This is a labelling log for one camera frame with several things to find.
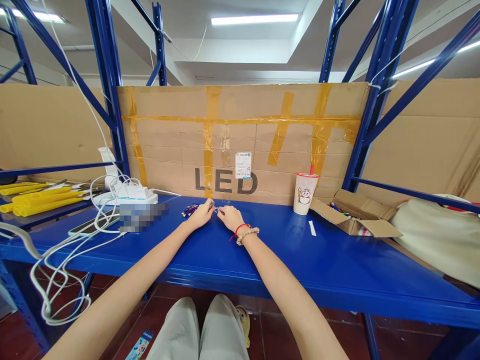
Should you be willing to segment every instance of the paper cup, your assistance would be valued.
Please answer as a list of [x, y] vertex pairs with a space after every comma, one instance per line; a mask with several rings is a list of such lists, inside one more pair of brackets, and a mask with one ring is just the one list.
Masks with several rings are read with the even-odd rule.
[[314, 197], [319, 177], [316, 174], [297, 172], [295, 193], [293, 197], [293, 212], [298, 215], [307, 215], [310, 203]]

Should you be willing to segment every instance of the human hand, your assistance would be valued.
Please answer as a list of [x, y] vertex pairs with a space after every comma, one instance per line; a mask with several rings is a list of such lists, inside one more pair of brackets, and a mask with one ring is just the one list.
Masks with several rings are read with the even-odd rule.
[[235, 232], [240, 225], [245, 224], [242, 213], [233, 206], [219, 207], [218, 217], [223, 221], [227, 229], [233, 232]]
[[196, 230], [205, 225], [212, 214], [214, 213], [215, 206], [210, 207], [210, 203], [213, 200], [208, 198], [205, 203], [201, 204], [186, 221], [186, 223], [192, 227], [192, 230]]

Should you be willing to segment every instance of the white ceiling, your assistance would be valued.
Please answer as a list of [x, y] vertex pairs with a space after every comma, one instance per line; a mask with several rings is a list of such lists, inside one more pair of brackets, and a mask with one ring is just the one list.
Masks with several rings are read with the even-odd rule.
[[[55, 24], [64, 46], [91, 45], [90, 24], [83, 1], [45, 0], [48, 10], [67, 20]], [[130, 0], [111, 0], [122, 73], [148, 77], [152, 70], [150, 49], [155, 49], [153, 32]], [[140, 0], [151, 14], [152, 5]], [[167, 80], [172, 85], [254, 84], [315, 82], [318, 79], [334, 0], [162, 0], [163, 25], [177, 47], [187, 56], [198, 51], [205, 30], [205, 41], [197, 61], [186, 60], [166, 43]], [[28, 2], [43, 11], [41, 2]], [[344, 72], [355, 56], [383, 0], [361, 0], [343, 24], [332, 71]], [[400, 58], [402, 66], [414, 66], [436, 56], [445, 44], [480, 8], [480, 0], [420, 0], [409, 39], [414, 39]], [[263, 14], [301, 14], [295, 23], [212, 26], [212, 17]], [[25, 20], [18, 20], [32, 60], [64, 72], [46, 46]], [[0, 19], [5, 26], [5, 19]], [[50, 25], [45, 27], [51, 32]], [[11, 37], [0, 32], [0, 47], [15, 51]], [[370, 52], [359, 66], [366, 69]], [[97, 74], [93, 51], [68, 52], [68, 58], [81, 74]], [[480, 62], [473, 61], [478, 50], [458, 56], [441, 73], [443, 77], [480, 76]]]

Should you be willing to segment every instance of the blue shelf surface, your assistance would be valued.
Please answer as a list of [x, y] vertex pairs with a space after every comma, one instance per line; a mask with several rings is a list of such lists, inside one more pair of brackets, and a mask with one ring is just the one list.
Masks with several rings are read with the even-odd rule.
[[[187, 205], [205, 200], [186, 196], [160, 196], [159, 199], [169, 206], [160, 221], [155, 221], [144, 232], [128, 233], [113, 243], [78, 256], [69, 267], [121, 276], [185, 221], [180, 213]], [[227, 200], [215, 200], [215, 205], [233, 205], [242, 212], [247, 223], [259, 227], [259, 237], [319, 306], [480, 329], [478, 299], [381, 239], [349, 236], [316, 213], [296, 215], [291, 206]], [[87, 209], [32, 231], [33, 242], [40, 252], [46, 251], [65, 239], [68, 231], [95, 215], [95, 209]], [[313, 221], [316, 236], [311, 234], [309, 221]], [[99, 234], [88, 247], [114, 236]], [[215, 214], [185, 241], [158, 281], [269, 298], [246, 249], [233, 240], [229, 242], [231, 236]], [[51, 262], [59, 265], [73, 246], [56, 253]], [[0, 256], [7, 260], [34, 262], [18, 239], [0, 241]]]

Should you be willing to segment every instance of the white paper strip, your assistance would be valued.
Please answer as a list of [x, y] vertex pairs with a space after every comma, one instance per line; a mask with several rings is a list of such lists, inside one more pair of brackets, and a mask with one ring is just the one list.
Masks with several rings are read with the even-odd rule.
[[314, 222], [310, 220], [308, 223], [310, 224], [310, 231], [312, 236], [317, 236], [317, 233], [315, 232], [315, 228], [314, 228]]

